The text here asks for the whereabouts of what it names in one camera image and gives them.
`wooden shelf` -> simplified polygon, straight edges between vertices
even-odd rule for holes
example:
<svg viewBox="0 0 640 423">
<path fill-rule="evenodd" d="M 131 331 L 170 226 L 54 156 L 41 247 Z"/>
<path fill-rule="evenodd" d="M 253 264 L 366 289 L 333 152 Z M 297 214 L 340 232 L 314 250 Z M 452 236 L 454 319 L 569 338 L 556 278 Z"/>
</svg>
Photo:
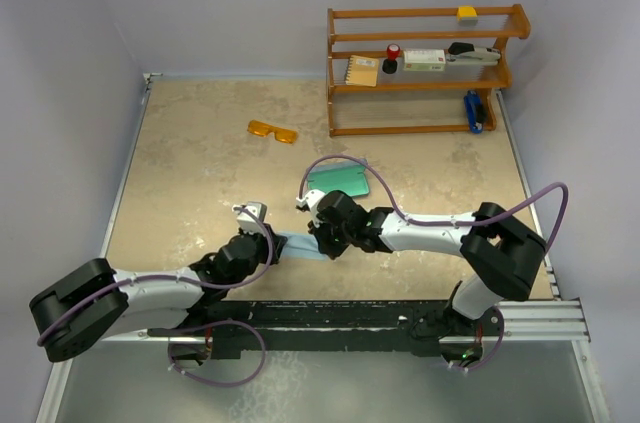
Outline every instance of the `wooden shelf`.
<svg viewBox="0 0 640 423">
<path fill-rule="evenodd" d="M 389 134 L 389 133 L 422 133 L 433 131 L 468 131 L 465 125 L 387 127 L 387 128 L 335 128 L 333 118 L 333 97 L 336 94 L 376 93 L 396 91 L 429 91 L 429 90 L 475 90 L 481 96 L 489 120 L 485 129 L 495 128 L 491 109 L 491 90 L 511 86 L 511 72 L 507 65 L 505 49 L 509 38 L 525 39 L 531 32 L 531 25 L 521 5 L 508 7 L 479 7 L 478 26 L 461 27 L 457 24 L 457 8 L 413 8 L 395 10 L 328 10 L 327 13 L 327 113 L 329 132 L 332 136 Z M 373 28 L 364 31 L 361 27 L 348 25 L 336 30 L 340 20 L 353 21 L 362 19 L 369 22 L 365 27 Z M 407 31 L 379 31 L 371 22 L 381 23 L 392 20 L 412 22 L 404 25 Z M 344 82 L 342 75 L 346 72 L 346 60 L 352 55 L 369 58 L 386 58 L 385 42 L 407 40 L 439 40 L 455 39 L 464 41 L 477 38 L 495 38 L 493 47 L 500 50 L 502 57 L 495 66 L 451 66 L 444 72 L 403 72 L 401 69 L 394 76 L 385 75 L 381 70 L 378 85 L 375 87 L 352 86 Z M 349 49 L 334 51 L 336 44 L 344 46 L 345 42 L 380 41 L 382 48 Z"/>
</svg>

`spiral notebook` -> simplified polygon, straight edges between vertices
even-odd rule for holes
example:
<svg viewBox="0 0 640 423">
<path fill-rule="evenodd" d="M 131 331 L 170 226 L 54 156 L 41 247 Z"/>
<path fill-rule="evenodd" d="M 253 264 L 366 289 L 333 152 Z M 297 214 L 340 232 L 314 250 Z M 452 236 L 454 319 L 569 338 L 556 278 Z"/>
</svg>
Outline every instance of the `spiral notebook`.
<svg viewBox="0 0 640 423">
<path fill-rule="evenodd" d="M 378 66 L 380 66 L 380 61 L 377 58 L 352 55 L 349 58 L 345 82 L 347 85 L 376 86 Z"/>
</svg>

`table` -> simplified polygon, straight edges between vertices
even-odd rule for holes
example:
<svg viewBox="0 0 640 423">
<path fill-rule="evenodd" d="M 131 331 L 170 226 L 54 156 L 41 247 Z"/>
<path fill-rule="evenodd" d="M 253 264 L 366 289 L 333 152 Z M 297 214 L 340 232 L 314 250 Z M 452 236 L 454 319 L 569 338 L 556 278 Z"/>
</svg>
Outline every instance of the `table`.
<svg viewBox="0 0 640 423">
<path fill-rule="evenodd" d="M 309 214 L 295 209 L 300 178 L 313 160 L 333 153 L 367 158 L 413 213 L 460 213 L 482 201 L 509 208 L 524 199 L 495 97 L 493 132 L 336 138 L 328 136 L 325 98 L 321 80 L 154 82 L 108 250 L 111 265 L 149 271 L 197 261 L 237 232 L 231 205 L 250 200 L 268 205 L 276 232 L 306 232 Z M 392 104 L 384 104 L 385 120 L 394 118 Z M 351 102 L 345 117 L 355 107 L 379 111 L 366 105 Z M 440 108 L 442 118 L 452 117 L 451 108 L 454 116 L 464 112 L 461 100 L 450 98 Z M 298 141 L 251 135 L 251 119 L 295 129 Z M 388 206 L 381 185 L 368 180 L 371 193 L 358 202 Z M 518 217 L 533 227 L 528 211 Z M 350 248 L 336 261 L 283 259 L 229 298 L 446 299 L 471 272 L 463 259 L 447 255 Z M 552 297 L 543 265 L 531 297 Z"/>
</svg>

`metal edge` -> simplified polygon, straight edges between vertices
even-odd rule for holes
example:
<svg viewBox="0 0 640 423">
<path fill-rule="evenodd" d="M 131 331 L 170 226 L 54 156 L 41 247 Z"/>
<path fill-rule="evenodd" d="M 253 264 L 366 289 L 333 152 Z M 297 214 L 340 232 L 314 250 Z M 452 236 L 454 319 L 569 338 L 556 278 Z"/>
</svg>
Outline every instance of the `metal edge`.
<svg viewBox="0 0 640 423">
<path fill-rule="evenodd" d="M 502 120 L 504 121 L 504 126 L 507 129 L 507 135 L 509 136 L 509 142 L 511 143 L 511 151 L 513 152 L 513 157 L 516 161 L 516 167 L 518 168 L 518 174 L 520 175 L 520 181 L 522 182 L 522 188 L 524 189 L 524 194 L 527 198 L 531 196 L 531 187 L 529 186 L 529 181 L 527 180 L 527 174 L 524 170 L 524 165 L 522 164 L 522 158 L 520 157 L 520 151 L 518 150 L 518 144 L 516 143 L 516 138 L 513 133 L 513 127 L 511 126 L 511 120 L 509 119 L 509 113 L 507 112 L 507 108 L 504 103 L 504 98 L 502 96 L 502 91 L 496 90 L 496 98 L 498 100 L 498 105 L 500 106 L 500 111 L 502 112 Z M 536 211 L 535 203 L 532 204 L 529 209 L 531 210 L 531 217 L 533 218 L 533 225 L 535 226 L 536 231 L 539 234 L 542 234 L 542 228 L 540 226 L 540 220 L 538 218 L 538 212 Z M 553 266 L 551 266 L 551 261 L 549 260 L 549 255 L 545 255 L 544 257 L 544 265 L 547 270 L 547 276 L 549 277 L 549 284 L 551 286 L 551 292 L 555 298 L 561 299 L 560 288 L 558 287 L 558 282 L 556 279 L 555 272 L 553 270 Z"/>
<path fill-rule="evenodd" d="M 136 144 L 138 143 L 138 136 L 140 135 L 140 129 L 142 128 L 142 121 L 144 120 L 144 115 L 147 110 L 147 103 L 149 102 L 149 96 L 151 95 L 151 87 L 153 85 L 153 76 L 154 75 L 151 75 L 150 78 L 145 77 L 147 85 L 142 95 L 142 101 L 140 102 L 142 109 L 139 112 L 140 114 L 138 116 L 138 121 L 136 124 L 135 137 L 133 138 L 133 141 L 131 143 L 131 148 L 129 149 L 129 153 L 127 155 L 125 169 L 122 175 L 122 179 L 120 180 L 118 192 L 116 193 L 115 201 L 113 203 L 113 208 L 111 210 L 111 215 L 109 217 L 109 223 L 107 225 L 107 229 L 104 235 L 102 248 L 100 250 L 101 258 L 106 256 L 107 250 L 109 248 L 109 243 L 111 241 L 111 234 L 113 233 L 113 226 L 115 224 L 116 216 L 120 208 L 120 201 L 122 200 L 124 187 L 127 182 L 127 177 L 129 176 L 129 169 L 131 168 L 131 162 L 133 161 L 133 154 L 135 153 Z M 47 382 L 47 387 L 45 389 L 42 402 L 40 403 L 40 410 L 38 411 L 38 417 L 36 419 L 36 423 L 55 423 L 56 422 L 56 419 L 58 418 L 58 411 L 60 410 L 62 397 L 64 396 L 64 390 L 67 385 L 67 380 L 69 378 L 69 373 L 71 372 L 72 365 L 73 365 L 73 360 L 67 360 L 67 361 L 53 364 L 51 373 L 49 375 L 49 380 Z"/>
<path fill-rule="evenodd" d="M 611 412 L 595 360 L 591 355 L 591 347 L 587 341 L 574 341 L 572 346 L 593 421 L 594 423 L 608 423 L 612 421 Z"/>
</svg>

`metal frame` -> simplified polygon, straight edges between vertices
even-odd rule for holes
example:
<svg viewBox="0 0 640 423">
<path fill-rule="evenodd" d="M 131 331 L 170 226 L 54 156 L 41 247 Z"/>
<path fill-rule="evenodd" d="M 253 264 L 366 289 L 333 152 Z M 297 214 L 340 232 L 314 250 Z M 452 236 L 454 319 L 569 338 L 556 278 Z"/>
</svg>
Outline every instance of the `metal frame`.
<svg viewBox="0 0 640 423">
<path fill-rule="evenodd" d="M 129 175 L 129 168 L 133 160 L 135 147 L 142 127 L 142 121 L 147 108 L 149 97 L 151 94 L 153 82 L 162 78 L 161 74 L 149 74 L 145 75 L 147 80 L 147 88 L 142 98 L 143 109 L 140 112 L 139 121 L 137 125 L 137 132 L 135 139 L 131 145 L 129 151 L 127 165 L 118 188 L 116 199 L 109 218 L 109 224 L 107 226 L 104 242 L 100 252 L 100 256 L 105 256 L 111 240 L 111 234 L 115 219 L 120 208 L 120 202 L 124 193 L 124 188 Z M 518 148 L 513 136 L 511 124 L 507 117 L 507 112 L 504 105 L 504 100 L 500 91 L 497 92 L 498 102 L 502 110 L 502 114 L 505 120 L 505 126 L 509 135 L 509 140 L 513 149 L 513 155 L 520 173 L 520 179 L 522 181 L 523 188 L 527 196 L 531 195 L 529 184 L 524 173 L 522 161 L 518 153 Z M 535 208 L 531 206 L 531 212 L 533 214 L 533 220 L 536 230 L 540 232 L 540 224 Z M 505 341 L 571 341 L 576 356 L 576 361 L 580 371 L 585 393 L 591 408 L 593 419 L 596 423 L 606 423 L 611 421 L 609 408 L 607 406 L 604 391 L 600 385 L 598 373 L 594 364 L 594 360 L 591 356 L 589 347 L 589 333 L 582 311 L 582 306 L 579 301 L 562 301 L 560 300 L 560 293 L 557 289 L 555 275 L 553 273 L 553 267 L 548 258 L 545 258 L 545 267 L 547 268 L 547 275 L 554 289 L 555 300 L 532 300 L 523 303 L 518 302 L 502 302 L 500 303 L 500 309 L 505 318 Z M 495 340 L 496 337 L 487 337 L 487 341 Z M 105 340 L 106 342 L 149 342 L 149 341 L 169 341 L 166 337 L 150 338 L 146 331 L 138 331 L 123 335 L 113 336 Z M 202 342 L 202 338 L 198 337 L 172 337 L 172 342 Z M 442 339 L 447 343 L 462 343 L 467 342 L 466 337 L 447 337 Z M 73 365 L 73 360 L 68 360 L 62 363 L 55 363 L 53 365 L 47 388 L 40 406 L 40 411 L 36 423 L 55 423 L 58 416 L 58 410 L 62 402 L 64 395 L 64 389 L 66 387 L 67 379 Z"/>
</svg>

